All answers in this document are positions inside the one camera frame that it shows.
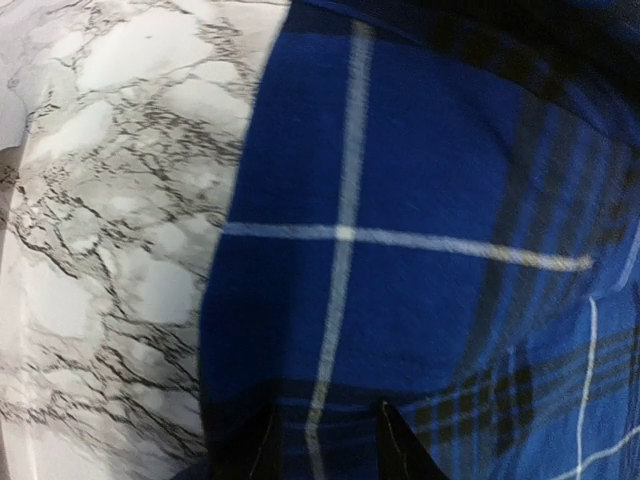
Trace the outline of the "blue plaid long sleeve shirt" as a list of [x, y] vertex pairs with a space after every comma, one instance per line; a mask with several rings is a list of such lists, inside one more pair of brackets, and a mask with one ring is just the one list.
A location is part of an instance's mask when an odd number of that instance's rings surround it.
[[639, 475], [639, 5], [295, 1], [199, 321], [201, 418], [281, 479]]

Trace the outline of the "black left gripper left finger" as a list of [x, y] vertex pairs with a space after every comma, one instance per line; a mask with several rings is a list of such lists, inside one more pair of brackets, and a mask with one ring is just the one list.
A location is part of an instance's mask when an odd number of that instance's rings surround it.
[[282, 478], [282, 422], [277, 405], [264, 405], [226, 433], [222, 433], [218, 409], [206, 406], [202, 423], [209, 461], [206, 479]]

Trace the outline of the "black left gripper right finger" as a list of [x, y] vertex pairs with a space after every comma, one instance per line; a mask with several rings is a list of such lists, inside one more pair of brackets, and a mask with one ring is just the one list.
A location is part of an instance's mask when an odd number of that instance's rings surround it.
[[381, 480], [448, 480], [398, 410], [377, 408], [377, 466]]

